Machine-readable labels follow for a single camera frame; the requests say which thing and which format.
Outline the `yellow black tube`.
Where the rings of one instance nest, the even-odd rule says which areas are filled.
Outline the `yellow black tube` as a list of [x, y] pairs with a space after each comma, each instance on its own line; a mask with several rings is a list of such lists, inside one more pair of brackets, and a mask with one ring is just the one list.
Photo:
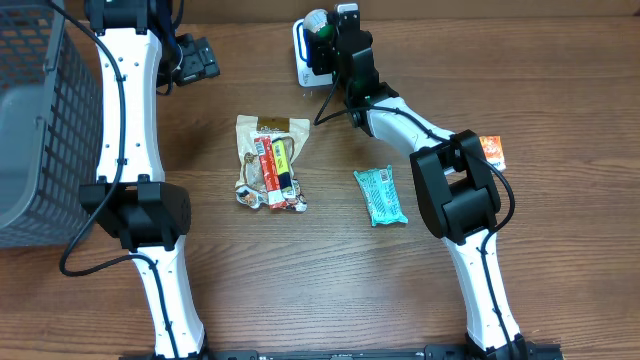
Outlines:
[[274, 162], [279, 180], [280, 190], [284, 198], [294, 198], [295, 189], [292, 183], [289, 160], [283, 139], [272, 142]]

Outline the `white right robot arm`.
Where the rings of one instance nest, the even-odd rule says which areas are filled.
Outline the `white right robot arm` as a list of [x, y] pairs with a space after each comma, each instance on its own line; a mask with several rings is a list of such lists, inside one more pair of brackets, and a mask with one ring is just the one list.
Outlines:
[[375, 67], [373, 36], [355, 3], [315, 9], [302, 20], [303, 57], [314, 75], [344, 91], [355, 127], [408, 156], [423, 222], [451, 255], [467, 314], [466, 354], [521, 359], [526, 345], [511, 316], [496, 254], [503, 175], [487, 159], [479, 136], [454, 133], [413, 111]]

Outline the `red snack bar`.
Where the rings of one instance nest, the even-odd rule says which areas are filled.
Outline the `red snack bar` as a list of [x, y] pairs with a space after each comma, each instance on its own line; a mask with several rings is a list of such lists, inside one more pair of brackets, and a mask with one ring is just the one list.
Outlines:
[[258, 137], [254, 140], [254, 145], [262, 168], [268, 205], [271, 209], [285, 208], [286, 201], [279, 186], [271, 139], [268, 136]]

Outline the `orange white small packet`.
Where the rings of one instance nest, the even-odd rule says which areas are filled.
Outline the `orange white small packet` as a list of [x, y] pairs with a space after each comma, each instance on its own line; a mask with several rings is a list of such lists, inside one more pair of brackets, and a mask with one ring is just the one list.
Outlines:
[[497, 170], [503, 172], [506, 169], [505, 156], [500, 136], [479, 137], [486, 160]]

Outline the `beige snack bag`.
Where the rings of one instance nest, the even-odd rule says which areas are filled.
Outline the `beige snack bag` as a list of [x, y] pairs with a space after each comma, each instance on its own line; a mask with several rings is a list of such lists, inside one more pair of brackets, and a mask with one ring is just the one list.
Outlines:
[[293, 163], [309, 138], [310, 121], [301, 118], [239, 115], [236, 119], [240, 160], [235, 195], [252, 209], [303, 213], [307, 201]]

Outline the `teal white snack packet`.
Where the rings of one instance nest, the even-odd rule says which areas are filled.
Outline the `teal white snack packet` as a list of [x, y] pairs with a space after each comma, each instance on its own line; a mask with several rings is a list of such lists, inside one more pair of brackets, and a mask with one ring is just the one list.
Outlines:
[[363, 195], [372, 227], [408, 223], [395, 188], [391, 165], [354, 171], [353, 175]]

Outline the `green lid jar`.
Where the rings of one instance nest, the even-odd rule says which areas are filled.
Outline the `green lid jar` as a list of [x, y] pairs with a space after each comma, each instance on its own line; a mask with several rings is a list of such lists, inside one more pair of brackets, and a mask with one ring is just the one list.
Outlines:
[[303, 19], [304, 35], [307, 40], [319, 38], [330, 41], [334, 36], [334, 27], [329, 23], [329, 13], [324, 9], [314, 9]]

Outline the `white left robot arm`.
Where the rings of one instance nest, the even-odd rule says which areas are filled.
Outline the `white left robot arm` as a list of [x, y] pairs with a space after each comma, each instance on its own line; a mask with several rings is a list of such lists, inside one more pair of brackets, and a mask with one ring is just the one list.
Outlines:
[[126, 253], [71, 270], [67, 262], [79, 243], [73, 239], [59, 270], [81, 277], [133, 262], [153, 321], [153, 359], [212, 356], [186, 270], [191, 202], [185, 188], [167, 182], [157, 136], [158, 97], [220, 73], [207, 39], [176, 33], [183, 11], [162, 0], [87, 0], [89, 23], [78, 27], [96, 44], [103, 89], [99, 162], [79, 201], [87, 223], [99, 225]]

